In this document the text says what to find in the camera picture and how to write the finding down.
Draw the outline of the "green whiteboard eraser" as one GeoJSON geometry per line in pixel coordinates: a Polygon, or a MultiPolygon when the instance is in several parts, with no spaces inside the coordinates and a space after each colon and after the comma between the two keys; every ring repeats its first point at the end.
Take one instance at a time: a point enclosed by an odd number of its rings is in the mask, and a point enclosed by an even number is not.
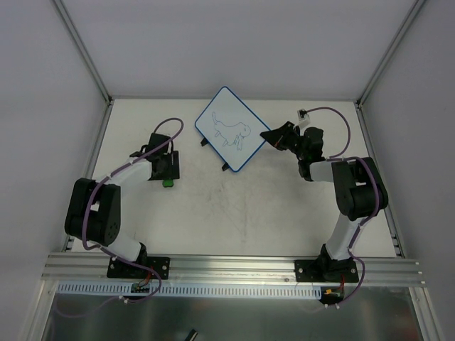
{"type": "Polygon", "coordinates": [[[174,181],[172,179],[165,179],[162,182],[164,188],[172,188],[174,186],[174,181]]]}

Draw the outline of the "blue framed whiteboard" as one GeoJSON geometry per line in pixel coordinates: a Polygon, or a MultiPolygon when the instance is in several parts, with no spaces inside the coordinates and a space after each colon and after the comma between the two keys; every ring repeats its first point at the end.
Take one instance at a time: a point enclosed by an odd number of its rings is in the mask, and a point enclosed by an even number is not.
{"type": "Polygon", "coordinates": [[[237,173],[258,152],[269,131],[257,116],[229,87],[221,87],[195,120],[200,135],[221,157],[228,168],[237,173]]]}

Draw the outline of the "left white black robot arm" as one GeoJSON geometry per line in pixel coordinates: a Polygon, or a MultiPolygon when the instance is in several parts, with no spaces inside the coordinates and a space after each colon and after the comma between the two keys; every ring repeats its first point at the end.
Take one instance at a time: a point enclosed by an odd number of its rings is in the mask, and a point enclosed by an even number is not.
{"type": "Polygon", "coordinates": [[[64,229],[86,249],[101,249],[114,257],[110,265],[122,278],[138,278],[155,270],[144,244],[122,231],[122,199],[148,181],[173,186],[180,178],[179,154],[173,138],[152,133],[148,144],[126,163],[98,180],[80,178],[73,186],[64,229]]]}

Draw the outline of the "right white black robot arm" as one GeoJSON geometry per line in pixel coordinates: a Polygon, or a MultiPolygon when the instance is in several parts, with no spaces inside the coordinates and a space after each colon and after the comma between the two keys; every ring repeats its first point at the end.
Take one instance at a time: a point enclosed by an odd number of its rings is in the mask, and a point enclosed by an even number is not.
{"type": "Polygon", "coordinates": [[[388,205],[388,194],[370,157],[323,157],[323,131],[300,129],[287,122],[260,136],[279,151],[291,151],[298,160],[299,175],[309,182],[333,184],[338,220],[320,254],[311,261],[296,260],[296,281],[357,283],[359,275],[353,247],[362,228],[388,205]]]}

